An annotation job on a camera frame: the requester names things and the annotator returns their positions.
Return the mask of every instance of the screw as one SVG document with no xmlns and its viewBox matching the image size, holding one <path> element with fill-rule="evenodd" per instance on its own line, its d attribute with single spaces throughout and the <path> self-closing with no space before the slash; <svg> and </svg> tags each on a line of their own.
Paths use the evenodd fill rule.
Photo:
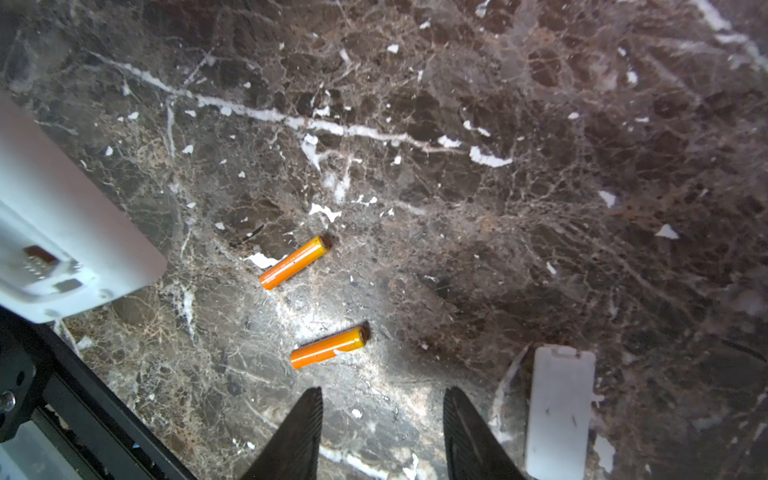
<svg viewBox="0 0 768 480">
<path fill-rule="evenodd" d="M 3 412 L 10 412 L 15 406 L 16 397 L 13 395 L 12 391 L 7 390 L 2 395 L 0 395 L 0 410 Z"/>
</svg>

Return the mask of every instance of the marble floor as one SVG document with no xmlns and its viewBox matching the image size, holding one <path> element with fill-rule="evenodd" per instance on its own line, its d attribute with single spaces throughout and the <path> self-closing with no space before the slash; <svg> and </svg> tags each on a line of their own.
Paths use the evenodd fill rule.
<svg viewBox="0 0 768 480">
<path fill-rule="evenodd" d="M 200 480 L 310 386 L 320 478 L 446 478 L 448 386 L 521 465 L 541 343 L 598 358 L 585 478 L 766 478 L 766 5 L 1 0 L 2 88 L 169 260 L 63 335 Z"/>
</svg>

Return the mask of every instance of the white device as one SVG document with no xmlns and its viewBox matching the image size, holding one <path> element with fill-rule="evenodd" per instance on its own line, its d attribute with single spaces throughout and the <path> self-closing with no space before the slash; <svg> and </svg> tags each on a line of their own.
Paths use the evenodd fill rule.
<svg viewBox="0 0 768 480">
<path fill-rule="evenodd" d="M 166 260 L 0 94 L 0 305 L 43 323 L 149 283 Z"/>
<path fill-rule="evenodd" d="M 536 349 L 525 471 L 538 480 L 582 480 L 587 460 L 594 354 L 570 346 Z"/>
</svg>

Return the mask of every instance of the black metal frame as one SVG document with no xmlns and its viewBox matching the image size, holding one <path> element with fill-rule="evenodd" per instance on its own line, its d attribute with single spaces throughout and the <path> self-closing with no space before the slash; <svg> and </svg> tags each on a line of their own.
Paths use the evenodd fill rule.
<svg viewBox="0 0 768 480">
<path fill-rule="evenodd" d="M 0 307 L 0 393 L 7 391 L 16 403 L 0 412 L 0 442 L 31 419 L 87 480 L 196 480 L 50 327 Z"/>
</svg>

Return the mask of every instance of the orange battery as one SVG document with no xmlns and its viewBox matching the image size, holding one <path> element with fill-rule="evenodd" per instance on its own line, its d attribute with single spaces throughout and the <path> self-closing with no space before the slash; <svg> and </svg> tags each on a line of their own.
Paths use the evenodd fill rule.
<svg viewBox="0 0 768 480">
<path fill-rule="evenodd" d="M 309 243 L 266 271 L 259 277 L 259 281 L 264 288 L 272 290 L 305 266 L 322 257 L 329 249 L 330 245 L 324 238 L 321 236 L 314 237 Z"/>
<path fill-rule="evenodd" d="M 312 363 L 332 359 L 339 353 L 352 352 L 365 345 L 366 333 L 361 326 L 356 326 L 353 329 L 293 350 L 290 353 L 290 364 L 298 370 Z"/>
</svg>

